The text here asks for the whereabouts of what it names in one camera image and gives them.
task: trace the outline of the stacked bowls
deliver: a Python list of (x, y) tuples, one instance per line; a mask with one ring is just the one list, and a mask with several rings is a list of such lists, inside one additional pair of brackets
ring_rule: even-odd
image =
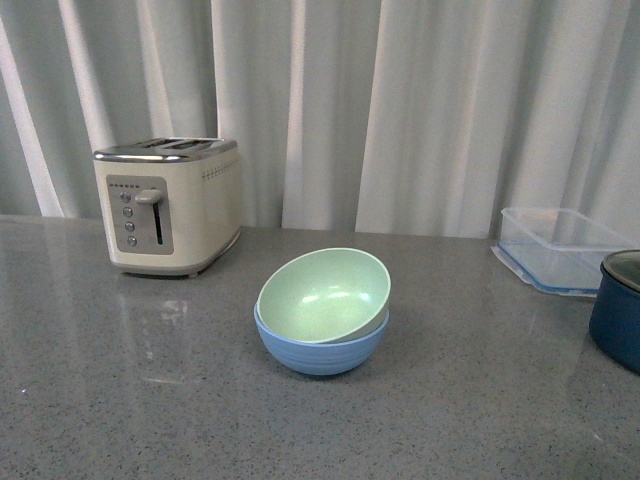
[(373, 255), (328, 248), (302, 255), (264, 284), (254, 309), (260, 337), (281, 363), (335, 375), (374, 352), (389, 322), (391, 278)]

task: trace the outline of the curtain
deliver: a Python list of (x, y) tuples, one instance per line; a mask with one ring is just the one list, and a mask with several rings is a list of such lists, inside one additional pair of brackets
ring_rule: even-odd
[(91, 153), (238, 141), (244, 223), (640, 242), (638, 0), (0, 0), (0, 213), (99, 217)]

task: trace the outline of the bowl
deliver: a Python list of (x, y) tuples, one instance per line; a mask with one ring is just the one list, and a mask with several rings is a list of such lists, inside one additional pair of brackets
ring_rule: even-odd
[(257, 306), (253, 314), (269, 353), (283, 365), (307, 375), (337, 375), (354, 369), (373, 354), (389, 323), (387, 311), (382, 324), (364, 337), (341, 343), (306, 343), (269, 330), (260, 320)]
[(616, 362), (640, 374), (640, 250), (608, 255), (589, 333)]
[(327, 248), (280, 267), (262, 287), (257, 311), (281, 337), (344, 342), (382, 324), (390, 291), (389, 272), (376, 257), (353, 248)]

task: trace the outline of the toaster slot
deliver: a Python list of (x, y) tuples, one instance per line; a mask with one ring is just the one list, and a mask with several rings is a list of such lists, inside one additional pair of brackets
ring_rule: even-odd
[(168, 143), (174, 143), (177, 140), (175, 138), (156, 138), (154, 140), (145, 140), (144, 142), (135, 143), (132, 147), (137, 148), (153, 148), (167, 145)]
[(171, 150), (186, 150), (187, 148), (193, 147), (202, 147), (206, 148), (210, 146), (213, 142), (211, 140), (188, 140), (186, 142), (177, 143), (175, 145), (171, 145)]

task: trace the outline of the cream toaster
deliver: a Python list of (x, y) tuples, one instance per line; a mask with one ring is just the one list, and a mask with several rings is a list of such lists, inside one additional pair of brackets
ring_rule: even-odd
[(94, 152), (111, 262), (124, 272), (195, 276), (238, 238), (238, 146), (157, 138)]

